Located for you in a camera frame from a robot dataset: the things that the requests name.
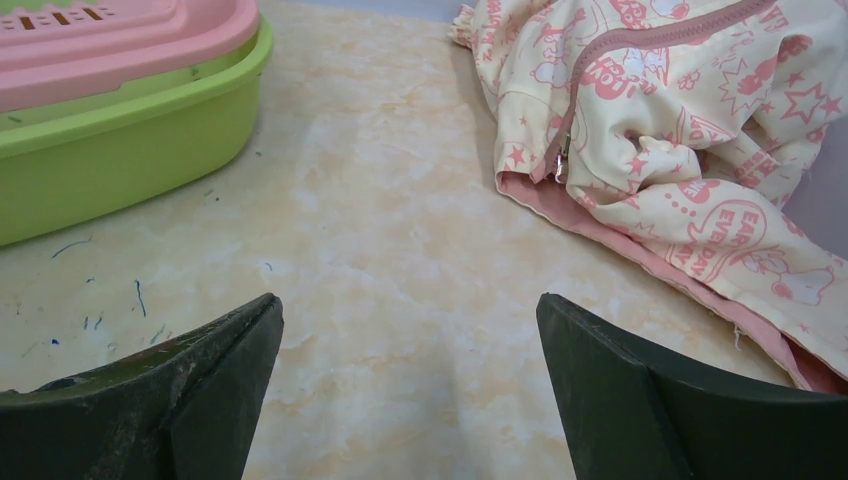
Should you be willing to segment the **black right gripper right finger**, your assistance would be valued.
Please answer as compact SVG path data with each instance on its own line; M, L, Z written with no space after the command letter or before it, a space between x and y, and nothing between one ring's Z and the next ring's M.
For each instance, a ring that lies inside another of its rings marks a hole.
M580 479L843 479L847 399L747 378L546 293L536 319Z

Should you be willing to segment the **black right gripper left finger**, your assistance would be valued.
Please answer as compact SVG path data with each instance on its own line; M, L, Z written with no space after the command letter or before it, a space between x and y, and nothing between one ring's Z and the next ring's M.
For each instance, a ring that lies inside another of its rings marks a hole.
M1 395L5 479L239 479L284 329L266 293L112 363Z

